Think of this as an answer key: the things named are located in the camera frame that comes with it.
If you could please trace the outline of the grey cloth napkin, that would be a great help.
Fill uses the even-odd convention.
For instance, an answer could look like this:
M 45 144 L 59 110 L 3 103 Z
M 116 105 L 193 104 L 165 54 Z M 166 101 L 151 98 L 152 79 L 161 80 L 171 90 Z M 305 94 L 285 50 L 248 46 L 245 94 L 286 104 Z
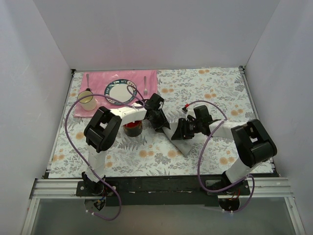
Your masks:
M 184 155 L 187 156 L 188 153 L 192 150 L 193 145 L 190 140 L 172 140 L 172 136 L 175 133 L 178 123 L 172 122 L 169 123 L 169 127 L 162 127 L 162 130 L 170 142 Z

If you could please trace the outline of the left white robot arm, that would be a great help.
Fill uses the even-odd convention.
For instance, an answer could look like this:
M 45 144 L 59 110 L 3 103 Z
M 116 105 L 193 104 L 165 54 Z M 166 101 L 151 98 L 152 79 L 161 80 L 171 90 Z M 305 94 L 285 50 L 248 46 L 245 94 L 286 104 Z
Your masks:
M 142 133 L 142 121 L 150 121 L 152 127 L 161 132 L 162 127 L 170 128 L 162 110 L 164 99 L 154 93 L 149 99 L 137 101 L 130 107 L 108 109 L 101 106 L 97 109 L 84 130 L 86 143 L 89 146 L 88 169 L 82 173 L 84 187 L 94 196 L 104 191 L 100 179 L 105 178 L 106 151 L 112 147 L 123 127 L 129 137 Z

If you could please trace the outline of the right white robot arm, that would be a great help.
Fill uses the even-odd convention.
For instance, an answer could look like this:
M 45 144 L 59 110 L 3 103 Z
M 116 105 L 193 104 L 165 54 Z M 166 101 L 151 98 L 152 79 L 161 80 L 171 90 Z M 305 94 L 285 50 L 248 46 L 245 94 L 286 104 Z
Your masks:
M 233 122 L 213 119 L 204 105 L 194 108 L 193 115 L 180 118 L 171 125 L 168 137 L 173 141 L 190 140 L 197 133 L 209 140 L 213 137 L 233 140 L 238 152 L 238 159 L 222 174 L 220 181 L 211 186 L 199 182 L 201 188 L 209 193 L 234 194 L 254 168 L 277 154 L 277 147 L 260 120 Z

